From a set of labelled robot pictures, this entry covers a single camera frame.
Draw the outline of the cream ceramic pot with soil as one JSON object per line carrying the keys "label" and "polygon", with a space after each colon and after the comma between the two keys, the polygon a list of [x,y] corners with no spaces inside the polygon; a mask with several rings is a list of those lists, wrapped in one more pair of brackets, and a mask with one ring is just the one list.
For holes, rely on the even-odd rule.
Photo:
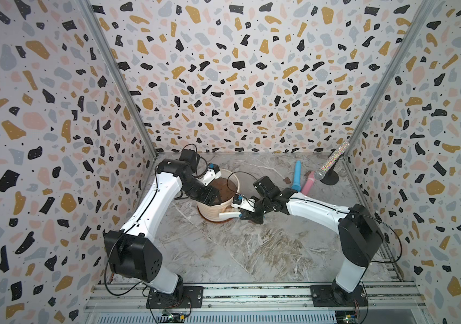
{"label": "cream ceramic pot with soil", "polygon": [[232,208],[233,197],[240,190],[240,182],[236,174],[232,174],[231,171],[225,169],[221,169],[221,172],[222,176],[210,183],[220,191],[221,203],[214,206],[197,203],[198,212],[201,212],[204,216],[217,215],[223,209]]}

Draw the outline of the white scrub brush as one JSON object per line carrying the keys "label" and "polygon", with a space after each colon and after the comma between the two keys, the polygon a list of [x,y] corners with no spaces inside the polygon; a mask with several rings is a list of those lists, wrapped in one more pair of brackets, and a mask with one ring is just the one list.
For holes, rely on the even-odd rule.
{"label": "white scrub brush", "polygon": [[227,208],[223,209],[218,214],[218,221],[226,221],[232,218],[240,218],[241,212],[239,209],[236,208]]}

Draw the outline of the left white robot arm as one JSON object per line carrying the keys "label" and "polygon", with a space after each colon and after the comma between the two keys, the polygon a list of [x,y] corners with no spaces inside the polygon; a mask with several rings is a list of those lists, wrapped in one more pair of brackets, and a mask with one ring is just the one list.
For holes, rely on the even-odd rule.
{"label": "left white robot arm", "polygon": [[104,281],[111,271],[138,279],[151,290],[171,298],[183,297],[182,277],[163,266],[162,254],[154,241],[167,209],[180,192],[208,206],[220,199],[219,190],[210,185],[221,177],[219,166],[209,163],[202,179],[193,175],[196,169],[195,162],[180,159],[165,159],[158,164],[153,184],[136,212],[120,230],[110,230],[104,236],[108,255]]}

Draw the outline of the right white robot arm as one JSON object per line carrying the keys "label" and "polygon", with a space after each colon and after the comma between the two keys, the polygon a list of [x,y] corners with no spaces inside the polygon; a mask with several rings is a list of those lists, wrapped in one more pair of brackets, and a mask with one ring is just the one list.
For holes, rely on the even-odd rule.
{"label": "right white robot arm", "polygon": [[332,230],[340,239],[344,260],[331,284],[336,294],[352,294],[373,262],[383,243],[383,234],[375,217],[359,204],[343,207],[314,200],[292,188],[281,190],[264,176],[253,183],[258,197],[236,193],[232,207],[240,220],[263,224],[268,213],[279,212],[302,217]]}

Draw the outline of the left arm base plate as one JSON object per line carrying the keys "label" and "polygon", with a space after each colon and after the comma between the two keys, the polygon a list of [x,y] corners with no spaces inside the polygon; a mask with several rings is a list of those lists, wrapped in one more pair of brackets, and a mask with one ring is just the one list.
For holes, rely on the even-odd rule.
{"label": "left arm base plate", "polygon": [[200,309],[203,302],[203,286],[183,286],[173,294],[151,290],[147,309]]}

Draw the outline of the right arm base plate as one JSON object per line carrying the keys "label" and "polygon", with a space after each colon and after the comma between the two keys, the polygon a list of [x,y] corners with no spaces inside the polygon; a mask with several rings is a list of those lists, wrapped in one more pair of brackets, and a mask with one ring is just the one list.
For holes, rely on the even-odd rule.
{"label": "right arm base plate", "polygon": [[310,286],[310,295],[314,307],[354,307],[368,306],[367,294],[358,284],[353,292],[348,293],[334,283]]}

